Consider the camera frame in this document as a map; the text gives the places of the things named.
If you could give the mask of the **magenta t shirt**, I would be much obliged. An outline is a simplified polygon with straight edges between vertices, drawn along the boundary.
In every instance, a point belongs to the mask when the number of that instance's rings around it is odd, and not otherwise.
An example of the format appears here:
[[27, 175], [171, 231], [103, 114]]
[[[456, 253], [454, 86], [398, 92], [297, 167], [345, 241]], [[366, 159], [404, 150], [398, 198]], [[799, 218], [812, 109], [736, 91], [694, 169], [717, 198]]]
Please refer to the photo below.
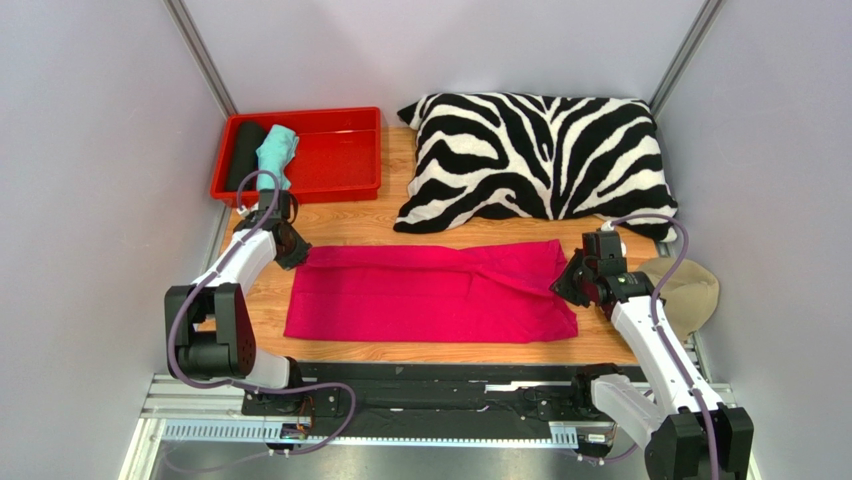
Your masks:
[[297, 268], [284, 334], [343, 342], [552, 342], [578, 335], [551, 284], [557, 240], [452, 249], [324, 246]]

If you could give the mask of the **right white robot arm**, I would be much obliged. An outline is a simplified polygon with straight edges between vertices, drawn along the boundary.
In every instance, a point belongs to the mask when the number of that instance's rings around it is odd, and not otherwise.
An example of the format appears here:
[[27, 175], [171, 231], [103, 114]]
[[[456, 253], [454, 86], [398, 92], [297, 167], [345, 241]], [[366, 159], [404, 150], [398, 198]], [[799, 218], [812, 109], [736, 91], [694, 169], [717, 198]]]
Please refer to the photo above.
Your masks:
[[631, 272], [619, 234], [586, 233], [552, 291], [598, 307], [631, 348], [653, 393], [647, 397], [612, 365], [580, 376], [580, 402], [628, 434], [651, 479], [746, 479], [754, 424], [728, 406], [690, 361], [653, 282]]

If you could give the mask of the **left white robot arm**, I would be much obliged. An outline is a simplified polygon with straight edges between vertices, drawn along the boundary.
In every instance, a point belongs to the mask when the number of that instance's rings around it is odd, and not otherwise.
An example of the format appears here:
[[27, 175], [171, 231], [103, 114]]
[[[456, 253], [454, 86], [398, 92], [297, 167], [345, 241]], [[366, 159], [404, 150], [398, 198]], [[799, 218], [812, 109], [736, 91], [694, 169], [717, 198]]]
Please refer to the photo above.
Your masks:
[[195, 388], [235, 385], [256, 393], [302, 387], [294, 359], [257, 345], [245, 299], [269, 264], [291, 270], [306, 261], [311, 246], [293, 226], [297, 213], [289, 192], [262, 191], [219, 259], [191, 284], [166, 292], [167, 365], [174, 378]]

